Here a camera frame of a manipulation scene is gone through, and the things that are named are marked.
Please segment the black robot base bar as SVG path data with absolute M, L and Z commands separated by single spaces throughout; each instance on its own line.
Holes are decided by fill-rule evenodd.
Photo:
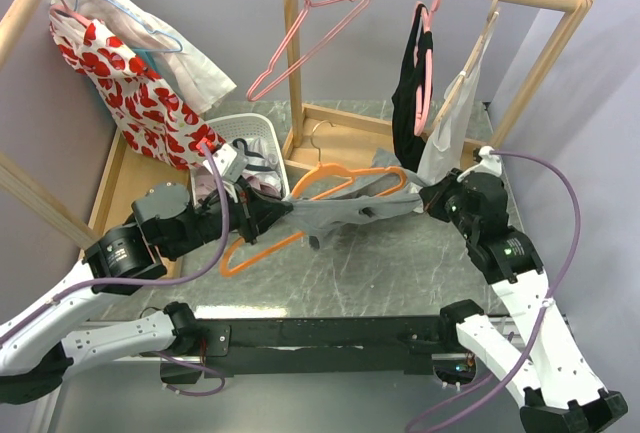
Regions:
M 203 360 L 225 377 L 400 371 L 430 375 L 436 360 L 466 352 L 451 310 L 438 315 L 198 319 L 185 303 L 163 313 L 176 321 L 168 353 Z

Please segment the mauve pink tank top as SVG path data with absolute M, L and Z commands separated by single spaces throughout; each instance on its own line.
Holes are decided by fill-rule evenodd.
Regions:
M 242 176 L 253 189 L 260 193 L 276 198 L 282 197 L 282 182 L 277 173 L 244 170 Z M 202 167 L 196 171 L 194 187 L 197 200 L 204 199 L 216 189 L 215 180 L 206 168 Z

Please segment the grey tank top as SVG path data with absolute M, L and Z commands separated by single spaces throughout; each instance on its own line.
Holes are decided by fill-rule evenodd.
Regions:
M 423 208 L 419 191 L 427 184 L 406 168 L 402 172 L 406 174 L 407 184 L 389 195 L 382 193 L 398 184 L 398 177 L 393 173 L 360 177 L 353 185 L 326 199 L 288 196 L 293 211 L 284 217 L 284 222 L 308 236 L 311 247 L 318 250 L 345 225 L 367 225 L 417 212 Z

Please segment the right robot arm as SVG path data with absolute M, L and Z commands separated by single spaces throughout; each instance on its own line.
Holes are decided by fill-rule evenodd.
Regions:
M 580 352 L 531 240 L 511 226 L 500 177 L 452 170 L 420 192 L 431 217 L 456 227 L 469 258 L 506 307 L 525 346 L 499 333 L 482 308 L 461 300 L 440 311 L 438 339 L 473 353 L 519 408 L 527 432 L 602 432 L 628 411 Z

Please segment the white navy tank top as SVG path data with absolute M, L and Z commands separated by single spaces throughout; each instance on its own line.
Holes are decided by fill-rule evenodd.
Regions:
M 278 173 L 278 160 L 261 138 L 236 138 L 232 145 L 247 159 L 242 176 L 262 194 L 281 198 L 283 182 Z

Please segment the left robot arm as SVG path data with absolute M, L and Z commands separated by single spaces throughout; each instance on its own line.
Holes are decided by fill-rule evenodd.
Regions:
M 238 191 L 238 200 L 211 196 L 196 205 L 184 185 L 163 183 L 134 201 L 124 224 L 110 229 L 55 287 L 2 325 L 2 403 L 33 402 L 79 372 L 126 356 L 186 355 L 198 348 L 204 332 L 180 302 L 112 327 L 78 327 L 144 286 L 165 285 L 165 261 L 210 242 L 224 247 L 233 231 L 255 240 L 293 210 L 290 202 L 260 194 L 246 181 Z

